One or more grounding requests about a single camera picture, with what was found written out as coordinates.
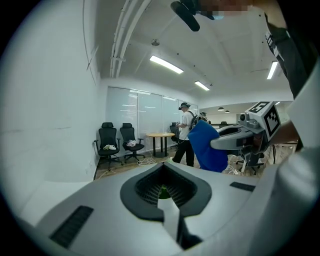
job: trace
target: round wooden table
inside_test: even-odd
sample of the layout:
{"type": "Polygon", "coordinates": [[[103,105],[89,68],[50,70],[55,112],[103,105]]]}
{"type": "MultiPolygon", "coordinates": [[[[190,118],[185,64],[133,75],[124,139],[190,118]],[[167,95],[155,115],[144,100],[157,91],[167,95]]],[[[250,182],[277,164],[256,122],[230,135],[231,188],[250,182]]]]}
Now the round wooden table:
{"type": "Polygon", "coordinates": [[[160,133],[147,133],[146,136],[152,137],[153,139],[153,156],[156,158],[164,158],[168,156],[167,152],[167,138],[175,136],[174,133],[160,132],[160,133]],[[156,152],[156,138],[161,140],[161,152],[156,152]]]}

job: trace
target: green object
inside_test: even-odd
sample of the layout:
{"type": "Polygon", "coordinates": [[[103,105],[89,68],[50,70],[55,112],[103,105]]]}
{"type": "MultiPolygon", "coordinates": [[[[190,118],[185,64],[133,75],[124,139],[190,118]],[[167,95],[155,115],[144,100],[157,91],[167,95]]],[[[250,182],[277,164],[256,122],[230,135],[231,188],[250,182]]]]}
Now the green object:
{"type": "Polygon", "coordinates": [[[160,191],[159,199],[168,199],[168,198],[171,198],[171,196],[169,195],[166,186],[163,185],[160,191]]]}

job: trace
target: blue cloth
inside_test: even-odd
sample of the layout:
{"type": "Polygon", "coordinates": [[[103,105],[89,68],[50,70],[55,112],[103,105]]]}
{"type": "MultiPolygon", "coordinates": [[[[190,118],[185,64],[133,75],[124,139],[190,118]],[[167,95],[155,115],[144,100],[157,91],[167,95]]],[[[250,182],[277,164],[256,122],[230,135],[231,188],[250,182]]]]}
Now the blue cloth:
{"type": "Polygon", "coordinates": [[[221,173],[227,168],[227,151],[213,149],[210,146],[211,140],[219,137],[217,130],[203,120],[189,132],[188,138],[201,169],[221,173]]]}

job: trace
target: white t-shirt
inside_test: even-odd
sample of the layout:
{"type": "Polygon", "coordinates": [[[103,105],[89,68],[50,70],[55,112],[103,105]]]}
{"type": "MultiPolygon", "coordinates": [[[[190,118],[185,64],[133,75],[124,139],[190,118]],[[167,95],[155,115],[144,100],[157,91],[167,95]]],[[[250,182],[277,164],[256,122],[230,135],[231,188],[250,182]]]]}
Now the white t-shirt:
{"type": "Polygon", "coordinates": [[[189,140],[188,134],[190,132],[190,125],[191,125],[191,122],[192,122],[193,118],[194,117],[192,116],[192,114],[190,112],[186,111],[186,112],[183,113],[182,124],[185,124],[187,126],[185,128],[181,128],[181,132],[180,132],[180,136],[179,136],[180,140],[183,140],[183,141],[184,140],[186,140],[186,141],[189,140]]]}

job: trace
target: black pants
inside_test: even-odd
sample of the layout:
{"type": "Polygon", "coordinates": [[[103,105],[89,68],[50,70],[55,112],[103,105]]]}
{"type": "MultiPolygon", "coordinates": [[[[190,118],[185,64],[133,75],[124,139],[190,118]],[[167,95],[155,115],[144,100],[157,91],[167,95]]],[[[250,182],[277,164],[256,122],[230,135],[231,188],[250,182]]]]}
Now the black pants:
{"type": "Polygon", "coordinates": [[[180,163],[182,157],[186,155],[186,165],[194,167],[194,162],[195,162],[195,152],[191,146],[191,143],[189,140],[181,140],[179,139],[179,144],[178,144],[178,150],[175,153],[174,158],[172,159],[175,163],[180,163]]]}

